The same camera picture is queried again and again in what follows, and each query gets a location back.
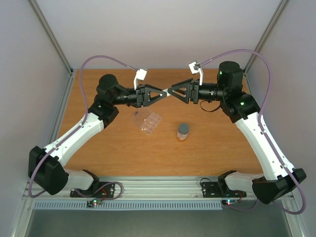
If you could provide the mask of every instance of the wooden table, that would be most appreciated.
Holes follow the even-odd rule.
[[[83,86],[89,106],[101,76],[113,74],[125,87],[133,87],[132,70],[85,70]],[[205,82],[216,82],[217,70],[204,70]],[[150,69],[144,83],[165,89],[192,78],[189,69]],[[218,102],[203,103],[214,109]],[[88,169],[96,175],[121,176],[204,176],[235,169],[260,173],[262,169],[247,140],[221,111],[204,112],[192,102],[185,104],[168,97],[149,108],[162,120],[148,135],[130,122],[136,108],[118,105],[119,115],[102,132],[81,147],[67,164],[68,169]],[[70,94],[60,130],[64,134],[84,114],[79,72]],[[190,126],[186,141],[176,139],[181,123]]]

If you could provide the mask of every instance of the black mounting plate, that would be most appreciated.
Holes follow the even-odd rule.
[[[109,182],[99,182],[99,187],[101,187],[107,183],[109,183]],[[103,189],[107,192],[106,198],[113,198],[114,191],[115,191],[115,184],[109,184],[109,185],[105,186]],[[79,191],[84,195],[90,195],[89,190],[79,189]],[[82,196],[80,196],[76,191],[70,191],[70,197],[71,198],[82,198]],[[101,190],[99,192],[97,192],[96,194],[91,196],[91,198],[103,198],[103,197],[104,197],[104,195],[103,195],[103,192]]]
[[[203,198],[240,198],[240,194],[232,190],[229,190],[225,195],[222,195],[217,186],[217,182],[202,182],[201,185]],[[243,198],[247,196],[246,192],[240,192]]]

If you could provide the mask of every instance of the black and white robotic arm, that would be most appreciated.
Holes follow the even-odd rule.
[[[262,203],[268,204],[296,187],[285,167],[291,170],[298,183],[306,178],[304,170],[295,168],[282,153],[263,117],[261,122],[265,129],[262,131],[259,128],[260,107],[251,95],[242,91],[243,71],[239,64],[230,61],[221,63],[217,83],[203,82],[203,71],[197,62],[191,63],[189,67],[193,74],[200,74],[200,79],[188,79],[172,85],[168,90],[161,90],[151,85],[138,85],[138,79],[143,80],[146,74],[146,71],[141,69],[134,79],[134,88],[119,85],[113,75],[101,77],[97,86],[97,95],[87,115],[53,143],[43,149],[34,147],[30,151],[29,177],[44,155],[54,149],[39,167],[34,181],[51,195],[60,192],[63,188],[88,190],[90,194],[94,194],[99,188],[97,176],[87,170],[73,171],[63,168],[72,155],[115,119],[119,113],[115,105],[125,104],[138,108],[149,106],[172,95],[185,103],[193,101],[197,104],[199,100],[220,101],[223,112],[241,130],[257,156],[263,174],[242,174],[235,170],[226,172],[219,176],[217,182],[223,196],[229,190],[239,190],[254,193]],[[158,95],[151,97],[151,92]],[[263,132],[270,137],[284,165],[281,165]]]

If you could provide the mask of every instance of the purple cable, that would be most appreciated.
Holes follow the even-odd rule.
[[[240,208],[237,208],[237,207],[234,207],[234,206],[228,206],[228,205],[226,205],[226,207],[229,207],[229,208],[234,209],[234,210],[237,210],[237,211],[244,211],[244,212],[247,212],[247,211],[252,211],[252,210],[254,210],[254,209],[257,207],[258,204],[259,204],[259,199],[256,200],[256,203],[255,203],[254,206],[253,206],[252,208],[250,208],[250,209],[240,209]]]
[[[103,189],[105,186],[108,186],[108,185],[110,185],[110,184],[117,184],[117,185],[119,185],[119,187],[120,187],[120,192],[119,192],[119,194],[118,194],[116,197],[106,198],[105,200],[115,200],[115,199],[118,199],[119,197],[121,197],[121,196],[122,196],[122,193],[123,193],[124,187],[123,187],[123,184],[122,184],[122,183],[116,182],[116,181],[109,182],[109,183],[107,183],[107,184],[102,185],[101,187],[99,187],[99,189],[98,189],[97,191],[94,192],[94,194],[96,194],[96,193],[99,192],[101,189]],[[75,189],[75,191],[76,191],[77,194],[79,194],[81,197],[84,197],[84,198],[90,198],[90,197],[93,196],[93,195],[84,195],[84,194],[82,194],[82,193],[81,193],[79,190],[77,190],[77,189]]]
[[[137,71],[137,69],[115,59],[115,58],[112,58],[112,57],[109,57],[109,56],[104,56],[104,55],[96,55],[96,56],[92,56],[90,58],[88,58],[87,60],[85,60],[85,62],[82,64],[81,68],[80,68],[80,74],[79,74],[79,84],[80,84],[80,90],[81,90],[81,93],[82,93],[82,96],[83,96],[83,101],[84,101],[84,106],[85,106],[85,113],[84,113],[84,118],[83,118],[83,121],[82,121],[82,124],[85,123],[85,121],[87,120],[87,117],[88,117],[88,102],[87,102],[87,98],[85,96],[85,93],[84,93],[84,90],[83,90],[83,85],[82,85],[82,72],[83,72],[83,69],[85,67],[85,65],[91,61],[92,59],[95,59],[95,58],[106,58],[106,59],[110,59],[114,62],[117,62],[129,69],[132,69],[134,71]],[[69,133],[66,137],[64,137],[64,139],[62,139],[59,143],[57,143],[56,145],[56,148],[58,148],[60,145],[62,145],[66,140],[68,140],[72,135],[74,135],[79,129],[81,128],[81,126],[79,125],[78,127],[76,127],[71,133]],[[32,194],[32,185],[33,185],[33,182],[34,182],[34,179],[35,179],[35,176],[38,172],[38,170],[40,169],[40,166],[44,163],[44,161],[47,159],[47,157],[54,151],[56,150],[55,148],[52,148],[49,152],[47,152],[44,157],[39,161],[39,163],[37,164],[37,166],[35,167],[34,169],[34,172],[31,176],[31,179],[30,179],[30,184],[29,184],[29,188],[28,188],[28,194],[29,194],[29,197],[31,198],[36,198],[38,196],[40,196],[41,194],[45,193],[46,191],[43,190],[41,192],[39,192],[38,194],[35,194],[33,195]]]
[[[266,104],[267,104],[267,98],[268,98],[268,96],[270,94],[271,86],[272,86],[272,80],[273,80],[272,69],[271,69],[271,66],[268,63],[267,59],[262,54],[260,54],[258,52],[255,52],[253,50],[250,50],[250,49],[236,49],[236,50],[228,51],[226,53],[219,54],[219,55],[217,55],[217,56],[215,56],[215,57],[213,57],[211,59],[208,59],[205,62],[201,63],[200,66],[202,67],[202,66],[204,66],[204,65],[206,65],[206,64],[208,64],[208,63],[212,62],[213,60],[218,59],[220,57],[223,57],[223,56],[226,56],[226,55],[229,55],[229,54],[232,54],[232,53],[242,53],[242,52],[252,53],[252,54],[257,55],[258,57],[260,57],[263,60],[263,62],[267,66],[268,74],[269,74],[269,83],[268,83],[268,89],[267,89],[265,98],[264,98],[262,106],[261,106],[261,110],[259,112],[258,124],[259,124],[259,127],[260,127],[262,133],[264,134],[265,138],[267,139],[268,143],[270,144],[272,150],[274,151],[278,161],[284,167],[285,163],[284,163],[283,159],[281,158],[281,156],[277,152],[277,149],[275,148],[274,144],[272,143],[270,137],[267,135],[267,133],[265,133],[265,129],[264,129],[264,127],[262,125],[262,122],[261,122],[261,117],[262,117],[263,111],[265,110],[265,107],[266,107]],[[283,210],[283,211],[285,211],[285,212],[287,212],[289,214],[299,215],[299,214],[303,213],[305,211],[305,209],[306,209],[306,197],[304,195],[304,192],[303,192],[303,189],[302,189],[301,185],[297,182],[297,180],[295,179],[293,174],[290,172],[290,170],[287,167],[284,167],[284,169],[288,173],[288,175],[291,177],[291,179],[293,180],[294,184],[296,185],[298,191],[300,192],[300,194],[302,196],[302,208],[299,211],[294,212],[294,211],[289,211],[289,210],[283,208],[282,206],[279,206],[275,202],[274,202],[274,204],[276,204],[281,210]]]

